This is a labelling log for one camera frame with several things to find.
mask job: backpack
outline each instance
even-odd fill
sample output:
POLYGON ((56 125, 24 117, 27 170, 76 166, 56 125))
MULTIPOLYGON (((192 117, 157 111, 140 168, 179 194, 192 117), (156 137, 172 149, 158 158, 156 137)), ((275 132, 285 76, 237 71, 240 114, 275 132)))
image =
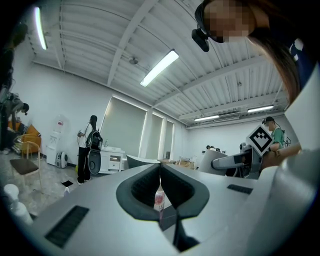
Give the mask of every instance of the backpack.
POLYGON ((86 139, 85 145, 87 148, 95 151, 101 151, 103 139, 100 132, 93 130, 90 132, 88 138, 86 139))

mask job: pink bottle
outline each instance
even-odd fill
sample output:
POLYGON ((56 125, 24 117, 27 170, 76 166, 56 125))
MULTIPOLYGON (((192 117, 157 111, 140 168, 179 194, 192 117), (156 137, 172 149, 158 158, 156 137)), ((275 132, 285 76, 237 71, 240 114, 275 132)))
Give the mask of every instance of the pink bottle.
POLYGON ((153 208, 159 212, 159 219, 160 219, 159 224, 161 226, 164 208, 165 208, 165 192, 164 192, 163 188, 161 187, 161 179, 160 179, 160 186, 155 193, 153 208))

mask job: chair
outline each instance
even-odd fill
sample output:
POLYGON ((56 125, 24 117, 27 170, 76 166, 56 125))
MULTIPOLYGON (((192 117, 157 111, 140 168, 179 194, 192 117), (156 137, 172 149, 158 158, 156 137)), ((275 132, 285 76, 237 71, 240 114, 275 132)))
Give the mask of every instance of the chair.
MULTIPOLYGON (((41 183, 41 173, 40 173, 41 172, 40 147, 36 143, 31 141, 21 142, 21 151, 23 152, 25 148, 26 148, 26 158, 23 158, 23 154, 22 154, 22 158, 20 159, 11 159, 10 164, 18 172, 18 174, 22 176, 23 188, 26 187, 25 177, 38 173, 41 192, 43 192, 42 183, 41 183), (29 160, 30 147, 35 147, 37 149, 38 165, 36 165, 33 161, 29 160)), ((14 177, 15 176, 14 170, 11 169, 11 171, 12 171, 12 176, 14 177)))

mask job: corrugated metal ceiling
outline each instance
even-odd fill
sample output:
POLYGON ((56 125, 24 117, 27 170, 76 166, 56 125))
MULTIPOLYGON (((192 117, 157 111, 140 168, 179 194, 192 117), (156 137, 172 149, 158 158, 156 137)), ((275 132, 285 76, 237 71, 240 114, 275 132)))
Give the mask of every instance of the corrugated metal ceiling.
MULTIPOLYGON (((200 2, 44 1, 48 49, 41 48, 36 31, 30 29, 33 61, 133 94, 188 125, 211 114, 244 116, 249 107, 271 104, 276 96, 273 111, 283 111, 287 100, 279 74, 247 39, 211 41, 207 53, 192 40, 191 31, 197 27, 194 11, 200 2), (141 86, 148 71, 171 49, 180 58, 147 87, 141 86), (138 64, 130 64, 129 58, 138 64)), ((34 27, 33 17, 28 23, 34 27)))

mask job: brown hair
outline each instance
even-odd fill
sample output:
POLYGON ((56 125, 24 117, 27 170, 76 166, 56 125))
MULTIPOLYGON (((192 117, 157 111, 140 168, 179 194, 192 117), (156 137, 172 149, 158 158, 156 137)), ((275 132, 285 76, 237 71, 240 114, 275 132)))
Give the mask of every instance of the brown hair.
MULTIPOLYGON (((253 4, 263 10, 268 16, 282 19, 289 30, 294 30, 295 26, 290 19, 286 17, 281 10, 269 0, 240 0, 246 4, 253 4)), ((276 69, 278 70, 284 86, 288 92, 289 103, 293 103, 300 92, 300 80, 298 69, 294 58, 292 57, 286 45, 275 40, 269 29, 256 28, 248 39, 255 45, 261 47, 267 56, 269 56, 276 69)))

